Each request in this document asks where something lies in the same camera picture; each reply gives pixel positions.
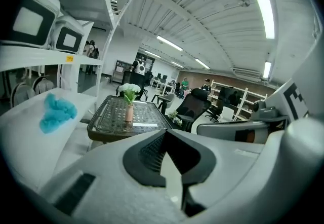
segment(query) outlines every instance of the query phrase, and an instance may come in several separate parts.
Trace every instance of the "flower vase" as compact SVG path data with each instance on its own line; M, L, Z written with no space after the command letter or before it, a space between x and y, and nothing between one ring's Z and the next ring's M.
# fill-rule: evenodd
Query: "flower vase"
M134 114L134 105L127 105L125 121L132 122L133 121L133 114Z

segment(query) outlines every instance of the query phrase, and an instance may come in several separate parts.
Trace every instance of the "blue towel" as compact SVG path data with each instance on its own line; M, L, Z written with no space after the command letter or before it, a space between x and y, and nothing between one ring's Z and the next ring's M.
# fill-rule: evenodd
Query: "blue towel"
M39 123L40 129L44 133L51 133L58 129L69 119L74 119L77 110L76 107L65 99L55 100L55 95L49 93L44 101L45 114Z

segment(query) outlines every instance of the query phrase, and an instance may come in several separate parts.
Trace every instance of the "monitor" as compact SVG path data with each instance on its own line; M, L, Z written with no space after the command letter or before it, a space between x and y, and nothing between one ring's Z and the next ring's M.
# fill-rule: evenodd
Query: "monitor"
M238 89L221 87L218 99L225 104L231 104L236 107L240 104L240 98L242 98L243 95L244 92Z

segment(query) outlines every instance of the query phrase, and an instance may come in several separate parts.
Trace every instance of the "white robot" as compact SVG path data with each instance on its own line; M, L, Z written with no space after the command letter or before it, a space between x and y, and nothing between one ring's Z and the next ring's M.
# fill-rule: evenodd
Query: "white robot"
M41 196L26 194L57 223L275 222L324 160L323 46L320 33L292 78L256 103L251 121L200 125L198 135L160 130L103 145L55 176ZM261 131L265 144L233 141L237 131L270 130L275 121L287 127ZM182 175L181 209L160 175L165 153Z

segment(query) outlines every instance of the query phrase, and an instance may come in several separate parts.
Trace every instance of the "ceiling light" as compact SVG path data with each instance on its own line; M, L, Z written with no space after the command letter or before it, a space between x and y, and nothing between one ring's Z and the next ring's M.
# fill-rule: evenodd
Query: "ceiling light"
M158 57L158 58L161 58L160 56L155 55L155 54L153 54L153 53L151 53L151 52L148 52L148 51L146 51L146 50L145 50L145 52L148 53L148 54L150 54L150 55L152 55L152 56L156 56L156 57Z
M263 78L265 79L269 78L270 69L271 69L271 63L265 62Z
M201 62L199 59L196 59L196 61L201 64L204 68L210 69L210 67L206 66L203 62Z
M265 36L267 39L274 39L274 21L270 0L257 0L265 28Z
M170 45L171 47L174 47L175 49L178 49L179 51L182 51L182 50L183 50L181 47L178 47L177 45L171 43L169 40L166 40L166 39L162 38L162 37L159 36L159 35L158 35L156 38L157 38L158 40L163 41L164 43L167 43L167 44Z
M175 62L171 62L171 63L173 63L173 64L175 64L175 65L177 65L177 66L183 68L183 66L181 66L181 65L179 65L179 64L177 64L177 63L175 63Z

